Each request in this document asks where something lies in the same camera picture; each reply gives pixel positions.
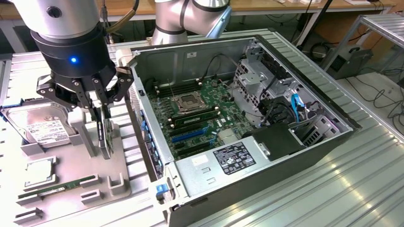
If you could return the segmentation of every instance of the motherboard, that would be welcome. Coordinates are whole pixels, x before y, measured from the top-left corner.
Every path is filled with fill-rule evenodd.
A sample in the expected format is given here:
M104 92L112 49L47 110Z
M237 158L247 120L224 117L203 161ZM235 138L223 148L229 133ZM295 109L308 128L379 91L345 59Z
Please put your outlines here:
M239 140L252 130L233 88L220 80L207 79L185 93L168 89L165 96L148 97L176 160Z

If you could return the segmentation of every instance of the warning label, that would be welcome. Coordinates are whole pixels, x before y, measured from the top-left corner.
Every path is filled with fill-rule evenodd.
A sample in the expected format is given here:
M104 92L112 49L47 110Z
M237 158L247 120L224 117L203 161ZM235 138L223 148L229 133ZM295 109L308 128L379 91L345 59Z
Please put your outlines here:
M213 154L227 175L256 164L243 142L213 151Z
M27 130L40 145L69 138L60 120L27 125Z

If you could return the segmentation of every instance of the power supply label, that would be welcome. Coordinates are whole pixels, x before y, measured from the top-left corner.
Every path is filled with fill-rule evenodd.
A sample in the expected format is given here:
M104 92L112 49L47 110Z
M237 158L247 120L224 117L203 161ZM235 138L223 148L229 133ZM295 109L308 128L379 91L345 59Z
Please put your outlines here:
M256 164L243 142L213 151L213 154L227 175Z
M40 145L69 138L60 120L31 124L25 128Z

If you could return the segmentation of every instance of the green circuit board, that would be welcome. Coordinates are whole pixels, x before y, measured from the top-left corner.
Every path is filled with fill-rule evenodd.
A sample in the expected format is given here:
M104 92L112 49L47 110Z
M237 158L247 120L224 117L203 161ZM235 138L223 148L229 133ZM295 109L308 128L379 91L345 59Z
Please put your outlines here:
M224 145L224 142L220 140L217 134L220 131L225 129L232 129L237 138L241 138L241 135L252 130L252 125L241 114L241 110L237 107L236 103L231 100L231 94L228 93L225 86L219 83L216 84L216 80L207 79L203 82L201 89L197 91L192 91L184 94L195 94L200 96L204 101L205 107L203 109L209 109L219 107L219 110L213 110L209 113L204 113L203 117L195 117L195 120L200 122L193 123L192 120L181 121L181 123L188 124L191 127L193 125L199 125L200 129L204 130L204 134L189 139L183 140L181 142L172 142L172 138L187 135L197 130L189 130L181 134L171 136L171 133L177 130L172 128L172 122L168 121L169 118L184 116L184 113L180 112L180 107L177 102L175 101L173 96L159 98L156 94L148 94L152 108L155 110L155 114L160 123L160 128L172 152L172 155L176 160L181 158L189 157L205 150L216 148ZM201 144L208 144L204 148L189 151L195 146Z

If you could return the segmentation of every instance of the cpu socket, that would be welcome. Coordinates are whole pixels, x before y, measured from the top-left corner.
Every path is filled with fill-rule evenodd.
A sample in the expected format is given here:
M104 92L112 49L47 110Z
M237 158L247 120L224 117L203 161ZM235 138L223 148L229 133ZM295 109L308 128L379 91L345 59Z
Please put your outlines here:
M201 95L197 92L176 96L175 102L177 103L179 110L183 113L189 113L197 109L207 107L201 99Z

